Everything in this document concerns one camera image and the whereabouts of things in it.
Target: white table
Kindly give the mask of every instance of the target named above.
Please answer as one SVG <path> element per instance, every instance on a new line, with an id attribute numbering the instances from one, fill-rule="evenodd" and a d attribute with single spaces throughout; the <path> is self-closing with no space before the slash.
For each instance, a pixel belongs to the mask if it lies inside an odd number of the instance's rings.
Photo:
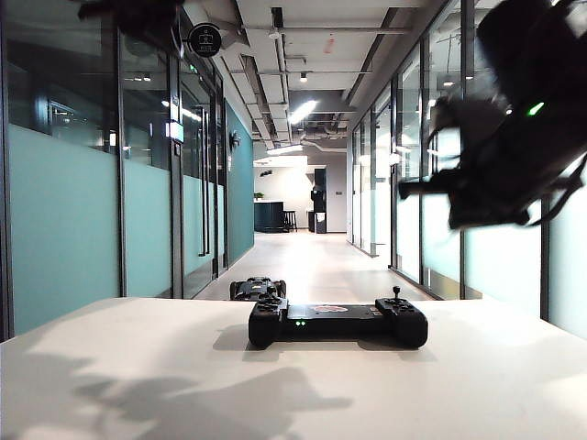
<path id="1" fill-rule="evenodd" d="M 498 302 L 416 305 L 418 351 L 248 351 L 249 302 L 98 302 L 1 345 L 2 438 L 587 438 L 587 342 Z"/>

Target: corridor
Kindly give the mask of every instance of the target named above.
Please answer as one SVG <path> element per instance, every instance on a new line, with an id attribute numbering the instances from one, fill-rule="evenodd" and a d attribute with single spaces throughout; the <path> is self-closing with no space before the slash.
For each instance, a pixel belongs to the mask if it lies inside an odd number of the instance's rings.
<path id="1" fill-rule="evenodd" d="M 370 258 L 344 234 L 255 234 L 255 246 L 196 299 L 227 300 L 231 281 L 267 276 L 287 283 L 298 303 L 371 303 L 402 288 L 408 300 L 431 298 L 387 269 L 386 259 Z"/>

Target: green light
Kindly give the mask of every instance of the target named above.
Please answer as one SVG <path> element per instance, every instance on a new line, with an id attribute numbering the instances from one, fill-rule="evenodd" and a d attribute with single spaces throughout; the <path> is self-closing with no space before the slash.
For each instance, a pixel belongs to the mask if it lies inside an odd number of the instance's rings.
<path id="1" fill-rule="evenodd" d="M 536 113 L 538 113 L 542 107 L 544 107 L 544 103 L 536 104 L 530 110 L 528 110 L 528 116 L 535 116 Z"/>

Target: game controller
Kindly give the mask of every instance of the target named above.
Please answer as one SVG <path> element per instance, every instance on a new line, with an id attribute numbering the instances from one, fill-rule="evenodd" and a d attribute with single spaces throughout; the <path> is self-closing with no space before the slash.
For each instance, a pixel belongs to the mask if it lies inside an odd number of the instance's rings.
<path id="1" fill-rule="evenodd" d="M 382 298 L 369 304 L 289 304 L 272 296 L 258 301 L 249 317 L 249 341 L 266 348 L 281 336 L 390 335 L 404 347 L 419 348 L 428 338 L 428 321 L 409 301 Z"/>
<path id="2" fill-rule="evenodd" d="M 246 281 L 230 283 L 230 301 L 260 301 L 277 296 L 285 298 L 285 281 L 271 281 L 267 277 L 251 277 Z"/>

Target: bar stool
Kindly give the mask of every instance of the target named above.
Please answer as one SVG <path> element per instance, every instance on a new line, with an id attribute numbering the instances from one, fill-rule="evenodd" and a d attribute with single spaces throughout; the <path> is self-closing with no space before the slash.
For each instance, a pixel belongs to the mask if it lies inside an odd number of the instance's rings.
<path id="1" fill-rule="evenodd" d="M 295 217 L 295 211 L 283 211 L 284 217 L 284 226 L 288 232 L 291 232 L 295 229 L 297 232 L 297 219 Z"/>

